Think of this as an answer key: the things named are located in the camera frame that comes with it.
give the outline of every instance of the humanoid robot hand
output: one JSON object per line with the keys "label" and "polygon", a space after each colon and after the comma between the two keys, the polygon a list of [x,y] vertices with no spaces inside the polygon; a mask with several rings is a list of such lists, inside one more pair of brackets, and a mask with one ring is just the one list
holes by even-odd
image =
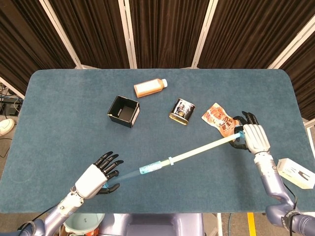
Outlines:
{"label": "humanoid robot hand", "polygon": [[260,152],[266,152],[269,154],[269,141],[264,129],[258,124],[256,117],[249,112],[242,112],[242,114],[246,119],[241,116],[236,116],[233,118],[242,124],[242,126],[237,126],[234,128],[234,133],[243,132],[245,144],[237,144],[233,141],[231,141],[230,144],[237,149],[249,150],[254,155]]}
{"label": "humanoid robot hand", "polygon": [[87,170],[76,181],[73,191],[76,191],[83,199],[90,199],[96,194],[108,194],[119,188],[120,184],[102,189],[102,186],[111,178],[119,175],[119,171],[114,170],[124,161],[119,160],[111,163],[119,155],[109,151],[101,156],[94,164],[90,165]]}

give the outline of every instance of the tin can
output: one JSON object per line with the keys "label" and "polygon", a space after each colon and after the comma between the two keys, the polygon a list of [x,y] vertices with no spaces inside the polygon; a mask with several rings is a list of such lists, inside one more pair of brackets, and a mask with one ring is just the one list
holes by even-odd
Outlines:
{"label": "tin can", "polygon": [[183,125],[188,125],[189,118],[194,109],[195,105],[179,98],[169,113],[169,117]]}

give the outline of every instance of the cardboard box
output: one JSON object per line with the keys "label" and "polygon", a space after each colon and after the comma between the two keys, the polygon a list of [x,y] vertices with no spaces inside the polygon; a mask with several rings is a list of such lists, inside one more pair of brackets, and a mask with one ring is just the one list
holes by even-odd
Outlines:
{"label": "cardboard box", "polygon": [[312,189],[315,174],[289,158],[280,159],[277,165],[279,174],[303,189]]}
{"label": "cardboard box", "polygon": [[139,102],[126,97],[117,96],[107,115],[113,122],[132,128],[139,112]]}

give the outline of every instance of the food packet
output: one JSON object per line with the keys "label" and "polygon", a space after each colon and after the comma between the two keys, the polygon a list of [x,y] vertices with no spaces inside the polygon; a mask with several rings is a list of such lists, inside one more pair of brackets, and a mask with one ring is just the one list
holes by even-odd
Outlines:
{"label": "food packet", "polygon": [[217,128],[223,137],[234,134],[234,128],[240,125],[239,121],[233,120],[218,103],[213,104],[202,116],[202,119]]}

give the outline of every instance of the bucket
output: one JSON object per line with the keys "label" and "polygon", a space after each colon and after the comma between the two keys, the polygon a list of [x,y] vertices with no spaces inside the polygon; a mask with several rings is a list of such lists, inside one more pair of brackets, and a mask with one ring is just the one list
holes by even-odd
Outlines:
{"label": "bucket", "polygon": [[64,222],[65,231],[76,235],[84,235],[95,230],[104,216],[105,214],[101,213],[75,213]]}

